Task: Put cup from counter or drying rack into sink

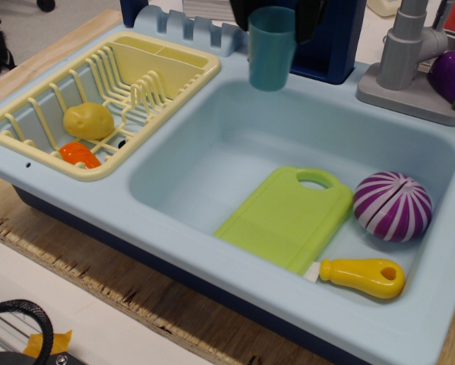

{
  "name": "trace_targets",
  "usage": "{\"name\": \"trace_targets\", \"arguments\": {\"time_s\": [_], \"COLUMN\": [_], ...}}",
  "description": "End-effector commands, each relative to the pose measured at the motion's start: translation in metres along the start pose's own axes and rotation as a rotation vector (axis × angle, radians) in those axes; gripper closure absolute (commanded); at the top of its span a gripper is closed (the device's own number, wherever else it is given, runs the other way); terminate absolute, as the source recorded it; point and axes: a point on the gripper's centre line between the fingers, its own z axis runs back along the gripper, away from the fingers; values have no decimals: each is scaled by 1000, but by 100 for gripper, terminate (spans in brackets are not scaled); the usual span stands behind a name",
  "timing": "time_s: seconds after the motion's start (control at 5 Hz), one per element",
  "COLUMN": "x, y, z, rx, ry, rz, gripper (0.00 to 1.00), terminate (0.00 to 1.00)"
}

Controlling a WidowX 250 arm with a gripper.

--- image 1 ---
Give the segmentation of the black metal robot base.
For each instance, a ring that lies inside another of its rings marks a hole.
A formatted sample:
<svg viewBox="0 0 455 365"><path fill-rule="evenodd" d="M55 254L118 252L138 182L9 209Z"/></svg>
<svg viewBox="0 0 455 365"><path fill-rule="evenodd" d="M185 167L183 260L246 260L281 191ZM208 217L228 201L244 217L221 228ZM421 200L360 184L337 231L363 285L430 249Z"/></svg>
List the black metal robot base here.
<svg viewBox="0 0 455 365"><path fill-rule="evenodd" d="M26 354L0 352L0 365L22 364L83 365L84 362L68 353L50 355L44 362L39 362L38 359L27 356Z"/></svg>

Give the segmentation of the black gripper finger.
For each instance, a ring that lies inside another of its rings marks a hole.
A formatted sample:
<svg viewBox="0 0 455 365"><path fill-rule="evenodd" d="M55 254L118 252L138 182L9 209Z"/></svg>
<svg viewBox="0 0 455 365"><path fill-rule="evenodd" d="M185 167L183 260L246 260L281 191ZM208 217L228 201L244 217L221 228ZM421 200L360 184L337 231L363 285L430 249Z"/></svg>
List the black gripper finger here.
<svg viewBox="0 0 455 365"><path fill-rule="evenodd" d="M304 44L313 39L316 28L322 23L327 0L300 0L295 6L295 39Z"/></svg>
<svg viewBox="0 0 455 365"><path fill-rule="evenodd" d="M230 0L229 2L237 26L248 31L248 18L256 7L256 3L252 0Z"/></svg>

